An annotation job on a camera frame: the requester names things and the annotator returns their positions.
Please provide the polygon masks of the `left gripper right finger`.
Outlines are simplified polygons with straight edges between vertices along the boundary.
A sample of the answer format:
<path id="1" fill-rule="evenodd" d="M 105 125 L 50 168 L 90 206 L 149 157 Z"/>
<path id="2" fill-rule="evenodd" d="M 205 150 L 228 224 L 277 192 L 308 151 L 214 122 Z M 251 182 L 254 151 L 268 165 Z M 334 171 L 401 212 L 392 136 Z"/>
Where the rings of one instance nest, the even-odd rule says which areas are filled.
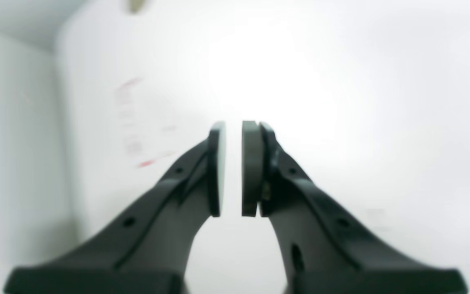
<path id="1" fill-rule="evenodd" d="M 267 217 L 287 294 L 466 294 L 456 269 L 420 263 L 382 241 L 306 175 L 267 123 L 242 123 L 243 216 Z"/>

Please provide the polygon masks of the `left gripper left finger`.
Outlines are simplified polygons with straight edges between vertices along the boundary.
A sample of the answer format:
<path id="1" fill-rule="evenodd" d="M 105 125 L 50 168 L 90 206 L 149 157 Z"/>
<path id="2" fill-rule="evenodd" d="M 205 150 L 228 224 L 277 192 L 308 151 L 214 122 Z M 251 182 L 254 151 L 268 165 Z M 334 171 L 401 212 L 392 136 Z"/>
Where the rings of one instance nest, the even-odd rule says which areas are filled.
<path id="1" fill-rule="evenodd" d="M 50 262 L 15 268 L 6 294 L 185 294 L 194 238 L 221 214 L 225 124 L 180 156 L 93 238 Z"/>

